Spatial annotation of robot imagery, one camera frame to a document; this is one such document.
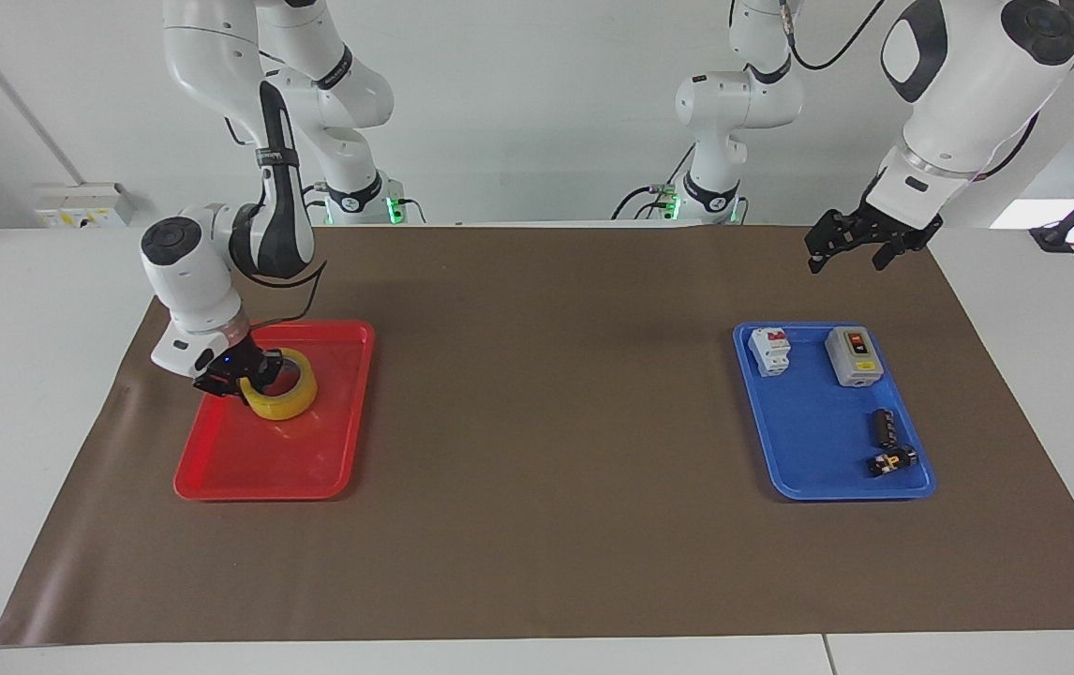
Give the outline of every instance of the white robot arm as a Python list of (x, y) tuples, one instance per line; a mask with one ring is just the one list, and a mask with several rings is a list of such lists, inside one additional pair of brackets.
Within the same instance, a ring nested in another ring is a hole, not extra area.
[[(271, 77), (260, 16), (285, 60)], [(292, 121), (321, 159), (328, 198), (344, 201), (340, 213), (386, 222), (383, 176), (352, 128), (387, 123), (391, 88), (354, 59), (323, 0), (165, 0), (163, 35), (173, 80), (253, 143), (262, 191), (241, 206), (191, 206), (144, 233), (144, 269), (172, 319), (151, 358), (206, 392), (242, 394), (242, 378), (262, 392), (276, 387), (284, 360), (255, 345), (230, 269), (291, 278), (311, 261)]]
[[(793, 0), (798, 13), (802, 0)], [(681, 218), (724, 222), (738, 200), (746, 146), (734, 134), (744, 128), (777, 128), (803, 107), (803, 85), (790, 69), (780, 0), (738, 0), (729, 46), (741, 71), (688, 77), (674, 98), (679, 120), (695, 133), (695, 157), (676, 181)]]
[(881, 64), (913, 115), (858, 209), (829, 210), (808, 233), (813, 273), (862, 244), (883, 244), (880, 270), (924, 248), (941, 206), (1070, 73), (1074, 0), (915, 0), (887, 34)]

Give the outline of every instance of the brown table mat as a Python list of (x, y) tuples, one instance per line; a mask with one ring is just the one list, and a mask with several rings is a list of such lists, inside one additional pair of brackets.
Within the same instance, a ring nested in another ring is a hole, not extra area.
[[(313, 318), (378, 330), (331, 503), (173, 493), (202, 394), (150, 363), (155, 304), (0, 645), (1074, 628), (1074, 502), (934, 260), (812, 276), (802, 235), (319, 231)], [(255, 317), (305, 300), (241, 290)], [(870, 327), (937, 493), (778, 496), (743, 320)]]

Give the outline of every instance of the black base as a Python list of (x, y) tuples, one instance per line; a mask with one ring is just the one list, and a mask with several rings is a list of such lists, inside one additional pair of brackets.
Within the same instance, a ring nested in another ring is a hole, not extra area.
[(1065, 243), (1064, 240), (1061, 244), (1053, 244), (1049, 242), (1049, 240), (1046, 240), (1046, 236), (1049, 235), (1050, 232), (1051, 230), (1047, 230), (1047, 228), (1044, 227), (1033, 227), (1033, 229), (1029, 231), (1029, 234), (1033, 235), (1033, 239), (1035, 240), (1035, 242), (1037, 242), (1037, 246), (1041, 246), (1041, 249), (1044, 253), (1047, 254), (1074, 253), (1074, 247)]

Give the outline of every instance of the red tray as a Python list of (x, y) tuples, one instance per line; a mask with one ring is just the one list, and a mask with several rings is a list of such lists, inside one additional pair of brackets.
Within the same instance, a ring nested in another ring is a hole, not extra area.
[(270, 421), (236, 397), (204, 397), (174, 474), (187, 500), (326, 500), (349, 483), (375, 333), (361, 320), (301, 320), (255, 330), (263, 349), (291, 347), (316, 373), (316, 401)]

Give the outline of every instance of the blue tray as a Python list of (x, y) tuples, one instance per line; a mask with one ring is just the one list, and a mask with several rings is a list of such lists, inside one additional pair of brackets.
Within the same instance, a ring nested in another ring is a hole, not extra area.
[[(931, 496), (937, 477), (874, 334), (871, 342), (883, 360), (883, 379), (861, 389), (837, 384), (825, 338), (838, 326), (855, 325), (753, 321), (734, 329), (732, 342), (758, 422), (769, 478), (783, 496), (799, 501)], [(753, 330), (765, 327), (782, 327), (790, 342), (790, 367), (778, 377), (759, 375), (748, 346)], [(894, 411), (900, 442), (916, 448), (919, 464), (875, 478), (866, 460), (883, 451), (875, 444), (871, 423), (871, 415), (880, 408)]]

